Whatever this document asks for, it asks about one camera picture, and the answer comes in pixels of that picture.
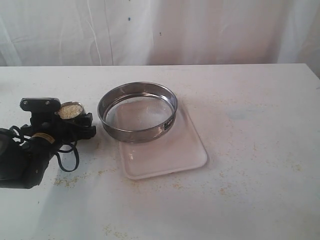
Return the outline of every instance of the yellow label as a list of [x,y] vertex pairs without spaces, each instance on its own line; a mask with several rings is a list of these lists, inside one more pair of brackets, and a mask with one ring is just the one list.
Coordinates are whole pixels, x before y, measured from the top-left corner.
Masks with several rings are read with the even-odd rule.
[[52,136],[50,136],[49,134],[43,133],[43,132],[37,132],[32,137],[43,138],[43,139],[47,140],[49,143],[51,143],[51,144],[53,144],[55,142],[55,139]]

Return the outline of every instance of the white tray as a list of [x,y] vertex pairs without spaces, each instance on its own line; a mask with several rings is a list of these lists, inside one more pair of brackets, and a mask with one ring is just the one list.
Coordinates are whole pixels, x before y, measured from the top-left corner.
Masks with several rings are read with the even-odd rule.
[[[116,110],[119,127],[136,126],[132,112],[150,107],[150,101],[124,103]],[[207,152],[186,111],[180,103],[172,128],[160,138],[146,143],[119,142],[124,174],[132,180],[150,178],[202,167]]]

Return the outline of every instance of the wrinkled fabric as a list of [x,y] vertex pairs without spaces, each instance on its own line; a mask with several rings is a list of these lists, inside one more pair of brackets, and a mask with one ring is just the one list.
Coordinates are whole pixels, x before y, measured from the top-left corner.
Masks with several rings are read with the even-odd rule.
[[0,0],[0,66],[319,62],[319,0]]

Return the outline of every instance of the black device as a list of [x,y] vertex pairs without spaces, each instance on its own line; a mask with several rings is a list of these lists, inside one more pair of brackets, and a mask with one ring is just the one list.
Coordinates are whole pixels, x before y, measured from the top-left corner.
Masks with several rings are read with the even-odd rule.
[[[92,113],[86,114],[80,103],[68,102],[65,107],[71,112],[62,111],[64,104],[51,97],[21,100],[22,110],[31,112],[31,124],[0,128],[0,188],[30,189],[39,185],[54,155],[63,171],[77,169],[77,141],[94,137],[96,126],[92,126]],[[69,145],[70,149],[61,150],[63,145]],[[76,164],[68,170],[63,167],[59,153],[70,152],[74,152]]]

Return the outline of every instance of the stainless steel sieve rim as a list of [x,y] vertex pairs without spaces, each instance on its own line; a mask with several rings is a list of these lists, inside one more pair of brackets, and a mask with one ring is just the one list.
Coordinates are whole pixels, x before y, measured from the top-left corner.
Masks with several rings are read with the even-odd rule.
[[[105,121],[105,116],[116,104],[131,98],[151,97],[166,102],[172,114],[162,123],[140,130],[125,130],[110,126]],[[176,119],[178,100],[175,94],[167,87],[153,82],[130,82],[107,92],[99,101],[98,116],[103,128],[115,139],[127,143],[144,143],[159,138],[168,132]]]

